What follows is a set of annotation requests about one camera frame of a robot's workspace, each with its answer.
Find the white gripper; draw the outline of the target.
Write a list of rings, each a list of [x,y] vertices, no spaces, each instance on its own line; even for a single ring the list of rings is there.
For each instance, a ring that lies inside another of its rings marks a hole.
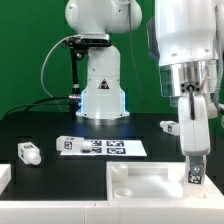
[[[190,100],[180,97],[178,118],[182,154],[190,156],[190,172],[202,175],[204,172],[203,155],[210,153],[210,135],[205,99],[202,95],[194,97],[195,119],[190,118]]]

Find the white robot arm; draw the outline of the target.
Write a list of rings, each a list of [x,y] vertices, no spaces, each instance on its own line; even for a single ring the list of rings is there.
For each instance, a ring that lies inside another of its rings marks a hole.
[[[110,33],[139,27],[142,12],[136,0],[69,0],[66,20],[77,35],[73,44],[87,50],[87,86],[81,110],[88,119],[126,116],[120,88],[120,53]],[[221,110],[224,0],[155,0],[148,23],[149,52],[159,60],[164,96],[178,99],[182,154],[193,176],[205,173],[210,153],[209,110]]]

